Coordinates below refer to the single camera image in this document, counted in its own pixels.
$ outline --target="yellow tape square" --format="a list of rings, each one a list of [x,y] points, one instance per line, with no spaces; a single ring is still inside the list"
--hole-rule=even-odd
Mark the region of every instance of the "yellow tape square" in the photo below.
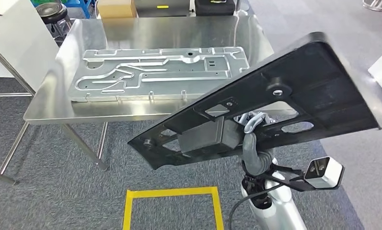
[[[219,192],[217,187],[198,187],[198,188],[175,188],[161,190],[143,190],[126,192],[125,213],[123,218],[123,230],[130,230],[131,210],[134,198],[150,198],[163,196],[188,196],[188,195],[212,195],[213,212],[217,230],[224,230],[222,210],[220,208]]]

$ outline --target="stool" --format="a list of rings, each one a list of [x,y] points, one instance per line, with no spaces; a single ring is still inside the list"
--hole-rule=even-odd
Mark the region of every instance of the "stool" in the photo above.
[[[65,5],[49,2],[38,5],[35,10],[37,10],[38,15],[40,15],[41,20],[43,20],[44,24],[51,25],[51,31],[57,33],[57,36],[54,38],[55,42],[60,46],[65,39],[64,29],[61,28],[58,24],[61,20],[65,20],[65,24],[69,29],[72,27],[71,20],[68,16],[68,10]]]
[[[197,16],[233,15],[235,8],[233,0],[195,0]]]

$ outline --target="cable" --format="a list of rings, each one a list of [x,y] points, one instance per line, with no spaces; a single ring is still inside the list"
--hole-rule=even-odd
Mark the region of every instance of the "cable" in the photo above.
[[[271,192],[271,191],[273,191],[273,190],[275,190],[275,189],[280,188],[281,186],[283,186],[283,185],[282,185],[282,184],[279,184],[279,185],[276,185],[276,186],[271,187],[271,188],[269,188],[269,189],[266,189],[266,190],[264,190],[264,191],[261,191],[261,192],[259,192],[259,193],[254,193],[254,194],[248,195],[248,196],[242,198],[241,200],[239,200],[239,201],[233,206],[232,210],[230,211],[230,214],[229,214],[229,230],[232,230],[232,216],[233,216],[234,212],[236,211],[236,209],[237,209],[237,207],[238,207],[239,205],[241,205],[244,201],[246,201],[246,200],[248,200],[248,199],[254,198],[254,197],[259,196],[259,195],[262,195],[262,194],[264,194],[264,193]]]

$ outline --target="screw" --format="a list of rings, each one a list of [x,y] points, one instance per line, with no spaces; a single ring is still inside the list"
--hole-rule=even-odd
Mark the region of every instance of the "screw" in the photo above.
[[[282,91],[282,90],[274,90],[274,91],[273,91],[273,95],[274,95],[274,96],[276,96],[276,97],[279,97],[279,96],[281,96],[281,95],[282,95],[282,93],[283,93],[283,91]]]
[[[144,143],[143,145],[149,149],[151,149],[153,147],[153,144],[152,144],[152,141],[150,139],[146,139],[144,140]]]

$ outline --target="camera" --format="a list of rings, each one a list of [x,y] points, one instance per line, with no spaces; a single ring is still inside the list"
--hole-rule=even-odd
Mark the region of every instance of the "camera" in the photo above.
[[[304,175],[304,180],[314,188],[334,188],[340,184],[343,165],[331,157],[312,160]]]

